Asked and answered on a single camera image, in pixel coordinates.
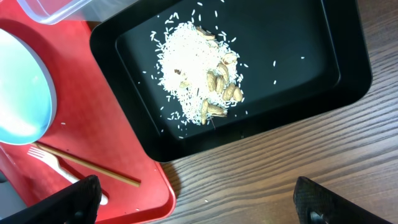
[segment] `wooden chopstick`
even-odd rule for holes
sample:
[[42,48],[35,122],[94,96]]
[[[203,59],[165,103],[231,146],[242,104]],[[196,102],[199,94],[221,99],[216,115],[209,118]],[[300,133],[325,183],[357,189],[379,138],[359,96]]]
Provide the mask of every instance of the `wooden chopstick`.
[[64,159],[68,159],[69,161],[76,162],[77,164],[80,164],[80,165],[82,165],[82,166],[85,166],[85,167],[87,167],[87,168],[90,168],[90,169],[92,169],[92,170],[95,170],[95,171],[97,171],[97,172],[100,172],[100,173],[102,173],[102,174],[105,174],[105,175],[107,175],[107,176],[109,176],[109,177],[113,177],[113,178],[115,178],[116,180],[120,180],[120,181],[125,182],[125,183],[127,183],[127,184],[131,184],[131,185],[133,185],[133,186],[135,186],[135,187],[139,187],[140,184],[141,184],[141,183],[139,183],[139,182],[136,182],[135,180],[131,180],[131,179],[127,178],[127,177],[123,177],[122,175],[119,175],[119,174],[114,173],[114,172],[112,172],[112,171],[110,171],[110,170],[107,170],[107,169],[98,167],[98,166],[96,166],[96,165],[94,165],[94,164],[91,164],[91,163],[89,163],[89,162],[83,161],[83,160],[78,159],[78,158],[76,158],[76,157],[74,157],[74,156],[68,155],[68,154],[66,154],[66,153],[64,153],[64,152],[62,152],[62,151],[59,151],[59,150],[57,150],[57,149],[54,149],[54,148],[52,148],[52,147],[45,146],[45,145],[43,145],[43,144],[41,144],[41,143],[39,143],[39,142],[33,142],[32,145],[35,146],[35,147],[37,147],[38,149],[47,151],[47,152],[49,152],[49,153],[52,153],[52,154],[54,154],[54,155],[56,155],[56,156],[59,156],[59,157],[62,157],[62,158],[64,158]]

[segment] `black object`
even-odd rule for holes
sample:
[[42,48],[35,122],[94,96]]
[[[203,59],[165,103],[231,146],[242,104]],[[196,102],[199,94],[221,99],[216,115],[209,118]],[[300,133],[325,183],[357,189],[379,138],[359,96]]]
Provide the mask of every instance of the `black object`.
[[300,224],[391,224],[306,177],[297,179],[293,201]]
[[0,224],[95,223],[101,194],[98,177],[90,175],[33,206],[0,220]]
[[[99,67],[145,152],[156,161],[189,156],[349,105],[371,86],[355,0],[201,2],[203,6],[189,0],[140,0],[91,35]],[[157,43],[150,41],[151,31],[164,42],[165,20],[178,12],[180,20],[167,24],[175,27],[190,21],[193,9],[196,26],[237,37],[230,46],[240,54],[238,62],[249,65],[238,65],[244,74],[244,103],[229,108],[228,118],[214,119],[215,130],[167,120],[171,112],[182,114],[181,106],[177,100],[167,102],[168,94],[150,77],[161,77],[154,68]]]

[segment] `clear plastic container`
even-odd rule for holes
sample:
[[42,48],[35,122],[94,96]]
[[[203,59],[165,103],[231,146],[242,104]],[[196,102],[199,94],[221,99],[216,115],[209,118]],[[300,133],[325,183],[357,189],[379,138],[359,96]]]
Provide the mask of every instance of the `clear plastic container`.
[[62,20],[102,22],[138,0],[17,0],[26,14],[42,24]]

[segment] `white plastic fork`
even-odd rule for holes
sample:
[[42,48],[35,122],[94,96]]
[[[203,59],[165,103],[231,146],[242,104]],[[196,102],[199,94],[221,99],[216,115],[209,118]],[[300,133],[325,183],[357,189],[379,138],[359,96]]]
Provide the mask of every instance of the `white plastic fork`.
[[[62,167],[60,166],[60,163],[59,163],[57,157],[55,157],[55,155],[53,155],[49,152],[43,151],[41,149],[37,149],[35,147],[31,147],[29,149],[29,151],[27,152],[27,154],[46,163],[47,165],[49,165],[49,167],[51,167],[53,170],[55,170],[57,173],[59,173],[62,177],[69,180],[71,183],[74,184],[79,181],[79,179],[76,178],[74,175],[71,175],[66,170],[62,169]],[[102,194],[101,202],[99,204],[106,205],[107,203],[108,203],[107,196]]]

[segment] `wooden table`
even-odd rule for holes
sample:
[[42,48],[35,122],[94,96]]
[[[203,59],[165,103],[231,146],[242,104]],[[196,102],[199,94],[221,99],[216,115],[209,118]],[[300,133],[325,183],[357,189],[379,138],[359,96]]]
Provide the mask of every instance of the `wooden table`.
[[306,176],[398,223],[398,0],[358,0],[374,79],[359,102],[164,164],[177,208],[159,223],[298,223]]

